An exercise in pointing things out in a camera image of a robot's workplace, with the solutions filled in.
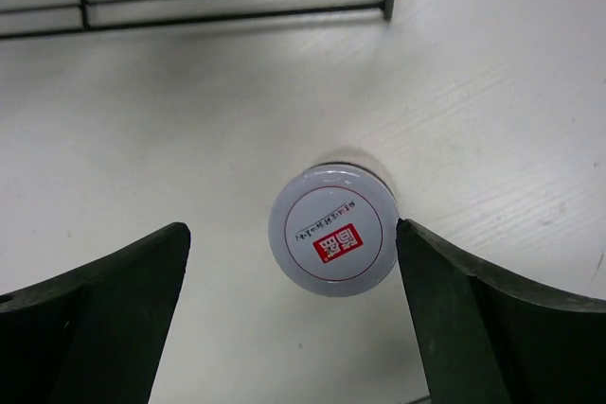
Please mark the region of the dark spice jar white lid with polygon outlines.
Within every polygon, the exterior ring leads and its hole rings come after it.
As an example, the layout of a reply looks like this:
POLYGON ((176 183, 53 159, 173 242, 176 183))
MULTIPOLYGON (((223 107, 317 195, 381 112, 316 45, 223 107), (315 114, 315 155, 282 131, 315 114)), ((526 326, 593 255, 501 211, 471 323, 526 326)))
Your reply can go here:
POLYGON ((392 272, 398 219, 396 198, 378 174, 328 162, 280 191, 268 238, 277 265, 300 288, 350 297, 372 290, 392 272))

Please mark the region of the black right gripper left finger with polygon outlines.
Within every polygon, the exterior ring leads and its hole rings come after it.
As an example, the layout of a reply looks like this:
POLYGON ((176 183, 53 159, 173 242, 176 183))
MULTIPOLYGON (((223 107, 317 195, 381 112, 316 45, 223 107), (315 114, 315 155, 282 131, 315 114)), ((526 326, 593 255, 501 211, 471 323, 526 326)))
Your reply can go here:
POLYGON ((174 222, 2 295, 2 402, 148 402, 189 249, 189 229, 174 222))

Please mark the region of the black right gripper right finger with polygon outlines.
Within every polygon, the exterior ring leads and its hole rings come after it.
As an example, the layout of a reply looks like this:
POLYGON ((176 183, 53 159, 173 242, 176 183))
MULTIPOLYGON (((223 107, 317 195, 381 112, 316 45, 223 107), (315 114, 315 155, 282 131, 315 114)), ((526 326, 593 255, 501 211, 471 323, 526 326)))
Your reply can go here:
POLYGON ((401 279, 434 403, 602 403, 605 303, 399 220, 401 279))

